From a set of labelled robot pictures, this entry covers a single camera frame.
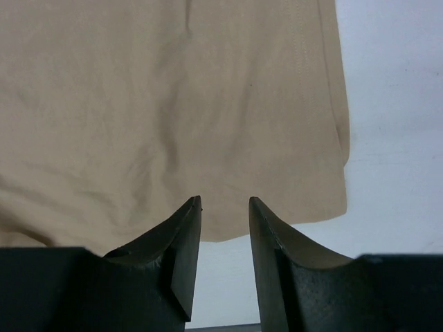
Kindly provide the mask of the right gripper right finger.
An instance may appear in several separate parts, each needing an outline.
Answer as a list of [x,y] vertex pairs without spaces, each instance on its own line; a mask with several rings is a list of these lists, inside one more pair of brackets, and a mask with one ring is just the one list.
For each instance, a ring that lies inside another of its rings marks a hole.
[[441,331],[441,255],[346,257],[248,205],[263,331]]

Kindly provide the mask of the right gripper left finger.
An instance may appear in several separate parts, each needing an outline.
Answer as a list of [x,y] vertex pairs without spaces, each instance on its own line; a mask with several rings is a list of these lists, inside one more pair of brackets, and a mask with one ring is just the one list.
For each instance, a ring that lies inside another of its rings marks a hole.
[[182,331],[192,315],[201,199],[98,256],[80,247],[1,250],[2,331]]

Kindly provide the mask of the beige polo shirt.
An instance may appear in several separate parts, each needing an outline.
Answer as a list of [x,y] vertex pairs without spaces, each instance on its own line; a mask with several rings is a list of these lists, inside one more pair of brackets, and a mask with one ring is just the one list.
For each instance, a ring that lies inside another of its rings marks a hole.
[[346,212],[333,1],[2,1],[1,245],[100,254],[191,196],[201,238]]

